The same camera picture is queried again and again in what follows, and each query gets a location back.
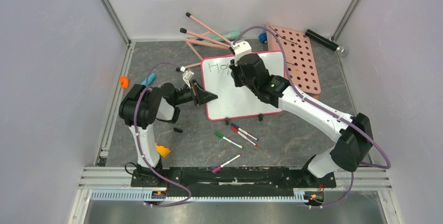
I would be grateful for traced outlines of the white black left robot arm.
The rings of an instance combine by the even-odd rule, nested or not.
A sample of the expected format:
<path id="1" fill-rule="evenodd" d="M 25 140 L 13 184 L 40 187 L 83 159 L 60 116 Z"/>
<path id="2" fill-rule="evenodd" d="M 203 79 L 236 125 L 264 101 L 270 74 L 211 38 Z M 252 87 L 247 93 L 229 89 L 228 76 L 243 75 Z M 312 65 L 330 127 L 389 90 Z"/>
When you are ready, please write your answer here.
<path id="1" fill-rule="evenodd" d="M 195 79 L 180 89 L 168 82 L 160 87 L 135 84 L 129 90 L 120 103 L 119 117 L 132 133 L 137 165 L 148 168 L 144 179 L 151 186 L 158 186 L 164 180 L 163 170 L 157 168 L 161 157 L 156 148 L 154 122 L 174 124 L 180 115 L 179 105 L 192 102 L 198 107 L 217 98 L 218 95 L 204 90 Z"/>

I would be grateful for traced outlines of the pink framed whiteboard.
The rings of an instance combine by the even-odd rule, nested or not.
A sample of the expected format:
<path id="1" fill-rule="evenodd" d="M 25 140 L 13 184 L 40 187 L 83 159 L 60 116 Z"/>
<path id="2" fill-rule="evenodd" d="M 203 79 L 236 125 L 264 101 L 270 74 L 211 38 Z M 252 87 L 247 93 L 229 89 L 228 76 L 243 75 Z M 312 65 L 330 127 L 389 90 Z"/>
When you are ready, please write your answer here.
<path id="1" fill-rule="evenodd" d="M 216 56 L 201 62 L 204 90 L 218 96 L 206 104 L 211 121 L 275 114 L 282 110 L 261 102 L 247 87 L 236 87 L 229 68 L 232 55 Z"/>

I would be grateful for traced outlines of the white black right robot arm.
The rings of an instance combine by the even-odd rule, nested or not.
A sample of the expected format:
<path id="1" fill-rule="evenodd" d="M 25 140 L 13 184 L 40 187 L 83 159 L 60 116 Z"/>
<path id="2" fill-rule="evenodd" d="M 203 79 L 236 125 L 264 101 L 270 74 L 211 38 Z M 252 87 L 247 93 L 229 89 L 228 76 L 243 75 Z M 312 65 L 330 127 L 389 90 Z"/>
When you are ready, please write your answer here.
<path id="1" fill-rule="evenodd" d="M 307 186 L 339 169 L 355 172 L 372 148 L 368 117 L 337 111 L 302 93 L 283 76 L 271 75 L 258 54 L 236 57 L 229 67 L 236 87 L 247 87 L 261 102 L 298 116 L 335 143 L 305 164 L 301 178 Z"/>

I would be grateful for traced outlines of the black marker cap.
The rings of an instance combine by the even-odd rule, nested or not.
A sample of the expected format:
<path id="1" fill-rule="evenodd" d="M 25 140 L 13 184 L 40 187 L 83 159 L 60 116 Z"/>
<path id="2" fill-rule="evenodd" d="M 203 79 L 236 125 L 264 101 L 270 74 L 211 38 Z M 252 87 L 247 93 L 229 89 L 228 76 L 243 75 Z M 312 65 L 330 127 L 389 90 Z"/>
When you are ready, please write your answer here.
<path id="1" fill-rule="evenodd" d="M 174 130 L 175 132 L 177 132 L 177 133 L 183 133 L 183 130 L 182 130 L 182 129 L 179 129 L 179 128 L 176 128 L 176 127 L 174 127 L 173 130 Z"/>

